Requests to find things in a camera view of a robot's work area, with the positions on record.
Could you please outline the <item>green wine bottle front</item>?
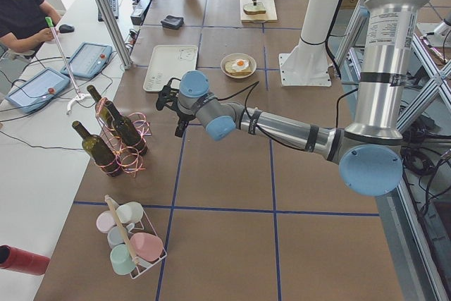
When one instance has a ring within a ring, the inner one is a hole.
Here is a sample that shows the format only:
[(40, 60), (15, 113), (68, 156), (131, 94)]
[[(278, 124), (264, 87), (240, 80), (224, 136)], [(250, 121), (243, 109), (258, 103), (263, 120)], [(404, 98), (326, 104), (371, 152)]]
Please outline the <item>green wine bottle front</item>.
[(123, 172), (116, 155), (99, 135), (91, 134), (79, 121), (73, 121), (72, 127), (82, 138), (82, 148), (106, 175), (116, 177)]

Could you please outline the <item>fried egg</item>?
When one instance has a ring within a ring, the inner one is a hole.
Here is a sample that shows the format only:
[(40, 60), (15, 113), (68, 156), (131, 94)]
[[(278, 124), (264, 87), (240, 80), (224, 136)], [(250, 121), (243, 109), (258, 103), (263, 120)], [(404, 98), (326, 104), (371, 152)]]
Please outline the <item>fried egg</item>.
[(249, 61), (247, 59), (235, 59), (231, 64), (231, 68), (235, 72), (243, 71), (248, 67), (249, 67)]

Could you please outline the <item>cream round plate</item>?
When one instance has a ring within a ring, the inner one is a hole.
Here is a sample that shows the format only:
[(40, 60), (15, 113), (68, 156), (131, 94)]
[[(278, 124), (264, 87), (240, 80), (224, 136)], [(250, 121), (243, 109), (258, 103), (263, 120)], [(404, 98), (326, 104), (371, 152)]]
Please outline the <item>cream round plate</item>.
[(256, 61), (248, 54), (229, 54), (221, 61), (221, 70), (230, 78), (248, 78), (256, 69)]

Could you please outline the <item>green wine bottle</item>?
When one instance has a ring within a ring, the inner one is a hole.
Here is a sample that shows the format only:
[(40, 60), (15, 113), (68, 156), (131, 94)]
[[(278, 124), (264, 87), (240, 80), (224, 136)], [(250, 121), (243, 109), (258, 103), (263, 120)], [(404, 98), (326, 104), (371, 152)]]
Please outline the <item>green wine bottle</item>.
[(72, 127), (82, 138), (82, 148), (106, 175), (116, 177), (123, 172), (116, 155), (99, 135), (91, 134), (79, 121), (73, 121)]
[(95, 101), (96, 117), (110, 130), (113, 130), (113, 117), (106, 108), (106, 98), (102, 97), (94, 85), (88, 85), (87, 91)]
[(132, 121), (127, 116), (123, 116), (113, 102), (106, 100), (105, 106), (113, 117), (113, 128), (123, 143), (126, 146), (135, 148), (139, 155), (145, 155), (148, 152), (146, 142)]

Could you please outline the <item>reacher grabber stick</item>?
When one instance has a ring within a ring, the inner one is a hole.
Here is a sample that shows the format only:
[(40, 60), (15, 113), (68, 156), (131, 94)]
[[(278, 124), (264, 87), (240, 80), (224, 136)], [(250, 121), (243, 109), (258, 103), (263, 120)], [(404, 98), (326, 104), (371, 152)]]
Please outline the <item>reacher grabber stick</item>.
[(75, 90), (75, 97), (72, 98), (67, 104), (67, 112), (66, 112), (66, 114), (69, 115), (71, 113), (71, 111), (72, 111), (72, 106), (74, 105), (75, 102), (81, 102), (84, 99), (90, 97), (90, 95), (82, 93), (80, 88), (79, 88), (79, 86), (78, 86), (78, 84), (76, 83), (75, 77), (73, 75), (73, 71), (72, 71), (72, 69), (71, 69), (71, 67), (70, 67), (70, 65), (68, 63), (68, 59), (66, 58), (66, 55), (65, 55), (65, 53), (64, 53), (64, 51), (62, 49), (61, 43), (60, 43), (60, 41), (58, 39), (58, 35), (56, 33), (56, 28), (54, 27), (52, 19), (49, 16), (46, 16), (45, 17), (45, 21), (46, 21), (49, 29), (51, 30), (51, 33), (53, 35), (54, 41), (56, 43), (56, 46), (58, 47), (59, 53), (61, 55), (61, 58), (63, 59), (63, 62), (65, 64), (66, 70), (68, 71), (70, 82), (71, 82), (71, 84), (72, 84), (72, 86), (73, 86), (73, 88)]

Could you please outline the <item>person in black shirt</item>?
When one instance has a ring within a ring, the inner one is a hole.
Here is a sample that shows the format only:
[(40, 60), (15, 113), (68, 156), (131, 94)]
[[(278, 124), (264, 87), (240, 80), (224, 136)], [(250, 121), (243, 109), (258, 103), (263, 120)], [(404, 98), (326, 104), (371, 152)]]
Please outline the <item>person in black shirt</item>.
[(45, 0), (1, 0), (1, 43), (19, 54), (38, 51), (54, 38), (47, 17), (55, 25), (61, 20)]

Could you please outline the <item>grey blue cup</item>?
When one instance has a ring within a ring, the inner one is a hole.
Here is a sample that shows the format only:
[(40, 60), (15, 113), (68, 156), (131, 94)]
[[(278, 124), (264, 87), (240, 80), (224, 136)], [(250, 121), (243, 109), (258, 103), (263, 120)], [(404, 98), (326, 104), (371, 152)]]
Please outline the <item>grey blue cup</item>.
[(117, 245), (125, 243), (123, 236), (121, 235), (121, 232), (119, 231), (117, 226), (114, 226), (108, 231), (106, 238), (111, 249), (113, 249)]

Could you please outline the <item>blue teach pendant far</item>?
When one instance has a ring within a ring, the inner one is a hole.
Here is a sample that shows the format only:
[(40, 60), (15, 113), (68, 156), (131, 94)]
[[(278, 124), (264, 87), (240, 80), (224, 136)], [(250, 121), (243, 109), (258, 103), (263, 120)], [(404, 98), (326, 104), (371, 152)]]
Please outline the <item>blue teach pendant far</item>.
[(90, 80), (109, 62), (112, 52), (113, 47), (110, 45), (83, 42), (68, 60), (68, 64), (76, 78)]

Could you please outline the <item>mint green cup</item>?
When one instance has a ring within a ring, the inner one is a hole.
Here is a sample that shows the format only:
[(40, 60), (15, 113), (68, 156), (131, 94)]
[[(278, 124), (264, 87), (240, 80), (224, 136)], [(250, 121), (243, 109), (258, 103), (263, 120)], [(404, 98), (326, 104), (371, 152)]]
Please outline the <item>mint green cup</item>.
[(126, 244), (116, 245), (111, 250), (110, 261), (113, 271), (118, 275), (124, 276), (130, 274), (136, 268)]

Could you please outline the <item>folded grey cloth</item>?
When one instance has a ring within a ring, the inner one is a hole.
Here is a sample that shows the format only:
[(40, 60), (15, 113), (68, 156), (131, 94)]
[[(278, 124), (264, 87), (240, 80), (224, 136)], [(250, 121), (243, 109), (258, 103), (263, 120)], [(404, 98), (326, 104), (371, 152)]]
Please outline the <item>folded grey cloth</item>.
[(170, 28), (172, 30), (178, 30), (184, 24), (184, 18), (178, 16), (167, 15), (164, 19), (160, 21), (161, 25), (165, 28)]

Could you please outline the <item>cream bear serving tray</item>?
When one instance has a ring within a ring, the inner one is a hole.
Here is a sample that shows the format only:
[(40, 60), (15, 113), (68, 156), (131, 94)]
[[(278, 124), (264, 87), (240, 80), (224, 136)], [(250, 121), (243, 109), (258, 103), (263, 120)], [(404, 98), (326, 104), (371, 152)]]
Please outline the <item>cream bear serving tray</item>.
[(197, 65), (196, 45), (160, 44), (153, 48), (143, 83), (145, 92), (159, 92), (171, 78), (181, 77)]

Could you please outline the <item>black computer mouse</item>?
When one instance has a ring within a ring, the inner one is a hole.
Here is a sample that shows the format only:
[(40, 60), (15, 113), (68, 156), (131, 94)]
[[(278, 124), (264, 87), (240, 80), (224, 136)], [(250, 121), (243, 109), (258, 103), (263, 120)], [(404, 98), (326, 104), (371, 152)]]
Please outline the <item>black computer mouse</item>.
[(69, 24), (62, 24), (58, 27), (58, 31), (61, 34), (72, 33), (75, 31), (75, 27)]

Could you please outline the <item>black keyboard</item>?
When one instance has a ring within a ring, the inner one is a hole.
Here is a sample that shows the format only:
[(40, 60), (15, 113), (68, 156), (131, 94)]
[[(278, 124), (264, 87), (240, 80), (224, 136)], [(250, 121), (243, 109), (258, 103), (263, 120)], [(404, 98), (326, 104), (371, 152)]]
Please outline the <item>black keyboard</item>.
[(118, 0), (107, 0), (110, 9), (113, 12), (113, 16), (115, 19), (119, 18), (119, 4)]

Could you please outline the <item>white cup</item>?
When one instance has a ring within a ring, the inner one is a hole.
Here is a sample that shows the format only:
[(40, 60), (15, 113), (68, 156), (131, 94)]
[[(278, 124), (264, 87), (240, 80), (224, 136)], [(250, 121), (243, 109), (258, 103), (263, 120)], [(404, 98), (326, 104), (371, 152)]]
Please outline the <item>white cup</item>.
[(121, 223), (137, 223), (142, 219), (144, 209), (139, 202), (128, 202), (120, 205), (116, 213)]

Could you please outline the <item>aluminium frame post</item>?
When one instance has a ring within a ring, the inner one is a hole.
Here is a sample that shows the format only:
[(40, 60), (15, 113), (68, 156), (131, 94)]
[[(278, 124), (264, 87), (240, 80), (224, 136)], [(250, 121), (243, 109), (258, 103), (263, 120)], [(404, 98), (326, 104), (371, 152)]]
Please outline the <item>aluminium frame post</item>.
[(116, 52), (123, 64), (125, 70), (130, 69), (132, 66), (132, 59), (130, 58), (130, 53), (126, 48), (123, 36), (121, 34), (118, 23), (113, 15), (113, 11), (109, 6), (108, 0), (95, 0), (96, 4), (102, 14), (106, 29), (109, 32), (109, 36), (113, 42)]

